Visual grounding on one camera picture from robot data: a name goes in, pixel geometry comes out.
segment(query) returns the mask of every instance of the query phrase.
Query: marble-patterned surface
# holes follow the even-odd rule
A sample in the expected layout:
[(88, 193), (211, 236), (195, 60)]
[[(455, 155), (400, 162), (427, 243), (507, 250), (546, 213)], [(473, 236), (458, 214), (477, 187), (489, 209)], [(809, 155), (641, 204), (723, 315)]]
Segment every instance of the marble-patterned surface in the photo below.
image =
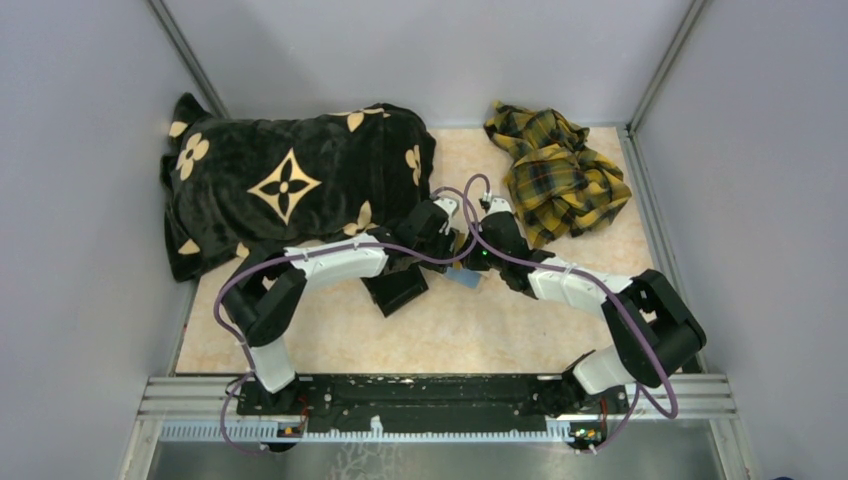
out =
[[(482, 129), (433, 130), (438, 146), (431, 185), (462, 188), (483, 172), (506, 198), (501, 179), (510, 157)], [(589, 146), (626, 168), (614, 128), (593, 128)], [(471, 190), (479, 198), (482, 182)], [(461, 212), (454, 219), (464, 224)], [(606, 230), (560, 238), (546, 247), (595, 270), (636, 275), (652, 266), (636, 201)], [(246, 361), (212, 317), (218, 289), (238, 260), (200, 281), (177, 372), (238, 372)], [(469, 289), (424, 271), (429, 292), (384, 318), (359, 280), (307, 294), (285, 334), (291, 359), (314, 373), (559, 372), (590, 349), (612, 343), (600, 318), (510, 291), (491, 272)]]

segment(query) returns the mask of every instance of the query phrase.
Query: white wall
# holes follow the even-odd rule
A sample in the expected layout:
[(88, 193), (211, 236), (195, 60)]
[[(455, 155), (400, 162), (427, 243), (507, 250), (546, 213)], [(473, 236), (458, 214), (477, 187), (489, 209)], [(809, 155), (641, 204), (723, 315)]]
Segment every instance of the white wall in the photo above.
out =
[(168, 0), (235, 117), (397, 102), (430, 126), (492, 100), (630, 119), (690, 0)]
[(848, 3), (714, 2), (639, 132), (766, 478), (845, 478)]
[(158, 163), (193, 85), (141, 0), (0, 9), (0, 478), (115, 478), (188, 293)]

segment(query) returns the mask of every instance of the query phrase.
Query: robotic arm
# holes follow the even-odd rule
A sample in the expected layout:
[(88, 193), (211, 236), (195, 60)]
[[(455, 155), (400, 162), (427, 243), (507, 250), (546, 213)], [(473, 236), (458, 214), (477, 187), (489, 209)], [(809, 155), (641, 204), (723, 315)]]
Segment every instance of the robotic arm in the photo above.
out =
[[(558, 413), (562, 405), (579, 408), (591, 404), (597, 394), (633, 381), (659, 386), (660, 378), (646, 353), (606, 294), (587, 278), (572, 273), (575, 265), (551, 252), (530, 249), (505, 199), (487, 195), (481, 203), (486, 215), (479, 225), (470, 228), (477, 228), (486, 243), (511, 257), (532, 264), (556, 265), (565, 271), (508, 262), (479, 244), (462, 260), (463, 266), (477, 271), (498, 270), (512, 290), (539, 300), (566, 303), (601, 317), (612, 334), (613, 346), (587, 353), (563, 372), (556, 405), (550, 405), (549, 413)], [(234, 277), (277, 257), (297, 258), (262, 270), (262, 274), (247, 276), (223, 297), (224, 308), (244, 334), (264, 389), (272, 394), (279, 392), (296, 377), (283, 333), (304, 292), (348, 278), (403, 271), (416, 262), (444, 271), (444, 265), (430, 260), (451, 257), (457, 232), (450, 228), (450, 220), (457, 210), (454, 200), (436, 198), (421, 202), (405, 221), (391, 229), (377, 227), (349, 240), (314, 248), (277, 248), (271, 244), (254, 248)], [(469, 237), (463, 251), (471, 241)], [(397, 248), (424, 253), (430, 260), (420, 260)], [(667, 375), (703, 348), (703, 330), (661, 273), (646, 270), (630, 278), (581, 270), (601, 279), (625, 305)], [(276, 282), (266, 288), (264, 278)], [(642, 312), (654, 313), (656, 319), (648, 323)]]

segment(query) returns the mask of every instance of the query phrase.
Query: yellow plaid fabric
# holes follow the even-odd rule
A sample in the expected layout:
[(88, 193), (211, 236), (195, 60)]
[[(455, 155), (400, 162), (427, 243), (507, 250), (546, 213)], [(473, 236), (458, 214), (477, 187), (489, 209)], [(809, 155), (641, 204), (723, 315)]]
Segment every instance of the yellow plaid fabric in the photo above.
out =
[(553, 109), (494, 107), (484, 128), (515, 160), (504, 184), (534, 248), (612, 223), (632, 194), (621, 169), (585, 146), (588, 128)]

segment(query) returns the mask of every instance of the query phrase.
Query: black blanket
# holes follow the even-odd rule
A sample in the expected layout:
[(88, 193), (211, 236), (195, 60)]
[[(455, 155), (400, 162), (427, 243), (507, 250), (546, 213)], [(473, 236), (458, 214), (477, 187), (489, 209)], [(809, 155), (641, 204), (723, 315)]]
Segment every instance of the black blanket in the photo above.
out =
[(178, 281), (262, 241), (294, 245), (390, 225), (430, 194), (436, 141), (387, 103), (305, 120), (227, 120), (183, 95), (162, 157), (165, 244)]

